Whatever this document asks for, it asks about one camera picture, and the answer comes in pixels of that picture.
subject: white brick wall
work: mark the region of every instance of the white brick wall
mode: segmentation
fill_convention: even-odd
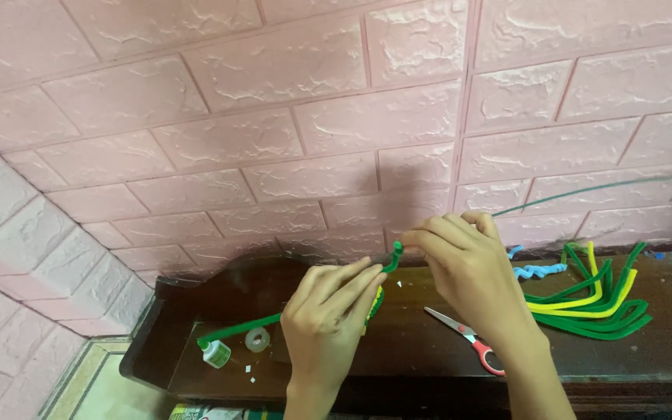
[[[151,296],[0,157],[0,418],[37,415],[80,335],[129,333]]]

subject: tape roll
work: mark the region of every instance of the tape roll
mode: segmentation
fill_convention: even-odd
[[[266,349],[270,340],[271,336],[265,328],[254,328],[248,331],[248,335],[245,336],[245,346],[253,353],[260,353]]]

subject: right hand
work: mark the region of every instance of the right hand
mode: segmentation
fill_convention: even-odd
[[[430,217],[400,242],[420,249],[437,292],[502,362],[526,343],[548,348],[489,214]]]

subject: wooden surface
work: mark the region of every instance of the wooden surface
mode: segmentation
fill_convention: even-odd
[[[625,259],[625,255],[614,257],[615,273],[621,269]],[[641,256],[634,268],[639,270],[639,274],[629,298],[648,301],[647,313],[654,318],[638,332],[617,341],[598,341],[544,327],[552,344],[558,372],[564,381],[572,383],[567,385],[569,389],[578,389],[586,396],[585,390],[598,389],[592,386],[593,382],[672,381],[672,253],[667,253],[661,261]],[[271,359],[269,351],[257,354],[248,351],[242,344],[244,335],[240,335],[224,340],[232,349],[232,358],[225,367],[217,370],[201,360],[195,338],[234,323],[232,321],[254,318],[238,319],[242,315],[236,311],[241,311],[243,306],[247,308],[244,310],[246,314],[256,313],[256,316],[278,312],[286,301],[285,295],[291,294],[301,277],[294,274],[301,270],[294,264],[283,272],[266,274],[256,271],[255,279],[244,279],[238,273],[238,285],[232,288],[226,286],[228,291],[237,290],[237,296],[214,293],[214,304],[205,307],[202,319],[218,316],[224,321],[208,321],[193,328],[167,389],[189,398],[247,400],[255,396],[257,401],[281,402],[291,371],[287,363]],[[570,269],[544,280],[524,282],[523,289],[530,294],[552,294],[581,281],[577,275],[575,269]],[[402,287],[397,286],[398,280],[402,282]],[[210,281],[222,285],[216,278]],[[385,301],[360,342],[350,372],[353,377],[347,380],[340,401],[364,394],[367,391],[364,387],[380,386],[384,383],[380,377],[396,386],[400,382],[394,379],[396,377],[413,377],[415,379],[409,383],[414,385],[426,380],[436,384],[453,378],[476,377],[481,381],[474,382],[477,386],[483,383],[495,392],[503,390],[504,379],[488,376],[465,339],[424,312],[424,306],[429,306],[455,316],[434,291],[428,268],[400,268],[389,275],[384,287]],[[270,288],[285,289],[287,293]],[[286,360],[286,347],[281,335],[275,333],[274,326],[269,330],[276,341],[271,348],[273,358]],[[246,365],[252,366],[250,374],[245,373]],[[250,377],[255,377],[255,383],[250,383]],[[588,386],[582,387],[577,383],[587,383]],[[400,395],[401,390],[394,392],[399,393],[397,398],[406,397]],[[404,392],[416,391],[408,387]],[[659,388],[656,393],[666,395],[664,388]]]

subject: scissors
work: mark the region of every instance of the scissors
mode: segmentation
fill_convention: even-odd
[[[491,347],[477,340],[476,337],[474,337],[477,334],[475,331],[473,331],[473,329],[471,329],[471,327],[463,325],[457,320],[448,318],[445,315],[442,315],[440,312],[429,309],[426,306],[424,307],[424,310],[429,312],[429,314],[434,316],[436,319],[441,320],[448,327],[453,328],[455,331],[461,333],[463,337],[465,337],[468,341],[470,341],[471,347],[474,350],[476,350],[476,352],[479,354],[479,360],[481,361],[481,366],[484,366],[484,369],[486,369],[487,372],[496,376],[505,376],[505,371],[499,371],[494,367],[491,367],[489,365],[489,362],[486,361],[486,355],[494,353],[494,350],[491,350]]]

